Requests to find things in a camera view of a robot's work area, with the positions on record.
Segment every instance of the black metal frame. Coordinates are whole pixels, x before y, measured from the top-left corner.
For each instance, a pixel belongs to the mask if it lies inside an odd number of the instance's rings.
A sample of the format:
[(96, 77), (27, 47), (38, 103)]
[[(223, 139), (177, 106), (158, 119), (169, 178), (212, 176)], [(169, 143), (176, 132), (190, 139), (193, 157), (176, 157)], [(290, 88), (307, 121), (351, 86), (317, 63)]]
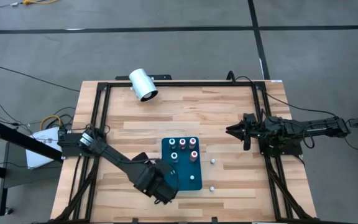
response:
[[(249, 86), (252, 89), (254, 103), (255, 103), (255, 111), (257, 115), (257, 119), (259, 121), (262, 120), (262, 113), (261, 113), (261, 106), (259, 103), (259, 96), (258, 96), (258, 87), (261, 87), (264, 89), (264, 91), (261, 91), (262, 99), (264, 102), (264, 108), (268, 116), (271, 116), (271, 110), (269, 105), (269, 100), (267, 98), (266, 94), (266, 85), (265, 82), (237, 82), (235, 80), (234, 74), (232, 72), (229, 72), (227, 75), (228, 81), (222, 81), (222, 82), (158, 82), (156, 81), (154, 84), (157, 87), (160, 86)], [(100, 97), (103, 91), (105, 91), (104, 95), (104, 104), (103, 104), (103, 110), (101, 113), (101, 121), (99, 124), (99, 128), (103, 129), (106, 124), (106, 118), (108, 113), (108, 107), (109, 107), (109, 99), (111, 95), (111, 88), (113, 87), (130, 87), (132, 86), (131, 82), (125, 82), (125, 83), (98, 83), (98, 87), (96, 90), (96, 96), (94, 100), (94, 106), (93, 106), (93, 112), (91, 117), (91, 124), (93, 126), (96, 126), (96, 115), (98, 114), (98, 108), (100, 103)], [(265, 165), (268, 175), (268, 184), (270, 188), (270, 193), (272, 197), (272, 205), (273, 210), (275, 214), (276, 222), (286, 222), (286, 223), (338, 223), (338, 222), (326, 222), (326, 221), (320, 221), (317, 218), (313, 218), (309, 216), (295, 201), (295, 199), (291, 196), (291, 193), (287, 189), (287, 185), (285, 182), (285, 176), (284, 176), (284, 170), (283, 170), (283, 164), (281, 161), (280, 155), (275, 156), (276, 166), (278, 173), (273, 168), (272, 161), (270, 156), (263, 154), (264, 147), (268, 147), (263, 144), (259, 144), (260, 153), (264, 155), (265, 159)], [(85, 161), (87, 161), (86, 165), (82, 167), (81, 170), (81, 177), (80, 177), (80, 183), (83, 183), (86, 179), (86, 173), (88, 170), (88, 163), (89, 163), (89, 157), (85, 158)], [(97, 163), (97, 166), (99, 164), (99, 157), (95, 157), (94, 163)], [(286, 218), (283, 218), (281, 216), (280, 212), (280, 206), (278, 203), (278, 197), (277, 197), (277, 191), (276, 186), (282, 191), (284, 202), (285, 202), (285, 210), (286, 210)], [(94, 198), (94, 191), (96, 187), (96, 179), (92, 181), (90, 187), (89, 187), (89, 195), (88, 195), (88, 201), (86, 204), (86, 211), (85, 211), (85, 220), (91, 219), (91, 212), (92, 212), (92, 206), (93, 206), (93, 198)], [(78, 214), (80, 211), (80, 203), (77, 205), (78, 211), (74, 213), (73, 220), (78, 220)], [(298, 215), (300, 219), (294, 219), (292, 210), (295, 211), (295, 213)]]

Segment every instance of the yellow cable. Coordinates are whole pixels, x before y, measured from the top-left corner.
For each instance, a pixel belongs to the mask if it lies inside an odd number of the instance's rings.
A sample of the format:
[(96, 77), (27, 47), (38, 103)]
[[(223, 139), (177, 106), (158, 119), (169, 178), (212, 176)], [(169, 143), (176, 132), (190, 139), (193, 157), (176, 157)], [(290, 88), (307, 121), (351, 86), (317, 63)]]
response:
[(24, 5), (29, 5), (29, 4), (50, 4), (50, 3), (54, 3), (57, 2), (58, 0), (51, 0), (49, 2), (37, 2), (37, 1), (33, 1), (33, 0), (24, 0), (23, 4)]
[(50, 119), (50, 118), (57, 118), (57, 119), (59, 120), (59, 126), (62, 125), (62, 120), (59, 118), (59, 116), (57, 116), (57, 115), (50, 115), (50, 116), (44, 118), (44, 119), (41, 121), (41, 123), (40, 123), (40, 131), (42, 131), (42, 126), (44, 125), (44, 122), (46, 122), (46, 121), (47, 121), (48, 119)]

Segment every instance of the blue board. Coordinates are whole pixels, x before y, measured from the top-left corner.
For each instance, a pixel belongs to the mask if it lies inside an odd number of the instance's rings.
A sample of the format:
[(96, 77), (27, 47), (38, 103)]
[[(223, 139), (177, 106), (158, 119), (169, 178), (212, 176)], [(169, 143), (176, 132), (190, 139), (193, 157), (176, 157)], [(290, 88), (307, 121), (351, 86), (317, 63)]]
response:
[[(182, 138), (173, 138), (177, 144), (176, 149), (171, 149), (169, 145), (169, 139), (162, 139), (162, 160), (171, 164), (176, 172), (178, 173), (179, 178), (179, 190), (201, 190), (203, 188), (203, 180), (201, 178), (201, 160), (200, 160), (200, 145), (198, 144), (197, 137), (183, 137), (186, 140), (186, 149), (182, 150), (179, 146), (179, 140)], [(196, 146), (194, 149), (189, 148), (189, 141), (191, 138), (197, 140)], [(196, 151), (198, 153), (197, 160), (194, 162), (190, 161), (190, 153)], [(171, 159), (171, 153), (176, 152), (178, 154), (178, 162), (174, 163)], [(167, 174), (165, 180), (171, 187), (177, 187), (177, 178), (176, 175)]]

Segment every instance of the wooden tabletop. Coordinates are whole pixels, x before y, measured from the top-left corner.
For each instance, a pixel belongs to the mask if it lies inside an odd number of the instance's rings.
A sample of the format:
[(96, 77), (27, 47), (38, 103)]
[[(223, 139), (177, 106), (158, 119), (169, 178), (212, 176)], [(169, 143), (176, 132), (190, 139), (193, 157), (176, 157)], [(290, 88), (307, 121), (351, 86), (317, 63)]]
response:
[[(97, 83), (83, 82), (73, 129), (90, 123)], [(283, 83), (268, 81), (266, 86), (272, 96), (287, 101)], [(125, 173), (101, 159), (91, 221), (130, 222), (139, 218), (140, 222), (210, 222), (211, 217), (220, 222), (274, 221), (265, 162), (257, 141), (253, 139), (251, 149), (243, 151), (242, 143), (225, 133), (227, 126), (242, 119), (243, 113), (255, 113), (251, 88), (158, 87), (158, 90), (152, 101), (141, 103), (128, 87), (112, 88), (106, 120), (111, 127), (108, 144), (128, 158), (143, 151), (149, 157), (160, 157), (163, 138), (197, 136), (203, 188), (179, 192), (168, 205), (154, 205), (154, 198), (133, 188)], [(271, 98), (269, 102), (274, 116), (291, 119), (287, 105)], [(102, 105), (101, 100), (98, 118)], [(214, 165), (210, 164), (211, 159), (216, 160)], [(76, 160), (70, 158), (63, 164), (51, 218), (68, 204)], [(315, 216), (303, 164), (293, 156), (282, 156), (282, 160), (289, 191), (307, 213)], [(87, 196), (86, 192), (80, 218), (85, 214)], [(284, 217), (279, 190), (278, 197)]]

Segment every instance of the concrete floor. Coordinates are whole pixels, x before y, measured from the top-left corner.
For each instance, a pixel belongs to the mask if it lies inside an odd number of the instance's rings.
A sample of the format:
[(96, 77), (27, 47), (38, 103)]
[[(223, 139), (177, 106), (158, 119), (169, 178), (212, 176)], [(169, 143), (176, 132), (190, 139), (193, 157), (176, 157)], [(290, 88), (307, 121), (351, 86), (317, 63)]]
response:
[[(0, 5), (11, 2), (0, 0)], [(358, 25), (358, 1), (257, 0), (255, 8), (260, 26)], [(213, 25), (251, 25), (247, 1), (61, 0), (0, 8), (0, 29)], [(271, 79), (283, 80), (290, 103), (346, 119), (358, 116), (358, 30), (261, 33)], [(252, 31), (0, 35), (0, 61), (76, 89), (83, 80), (112, 80), (139, 67), (174, 79), (218, 79), (228, 70), (262, 78)], [(24, 123), (75, 106), (77, 97), (0, 70), (0, 104)], [(291, 112), (299, 120), (325, 117)], [(358, 147), (358, 129), (349, 141)], [(303, 150), (318, 216), (358, 223), (358, 151), (325, 137)], [(16, 212), (0, 217), (0, 223), (48, 220), (57, 183), (58, 178), (48, 179), (10, 189), (7, 204)], [(24, 194), (33, 199), (25, 201)]]

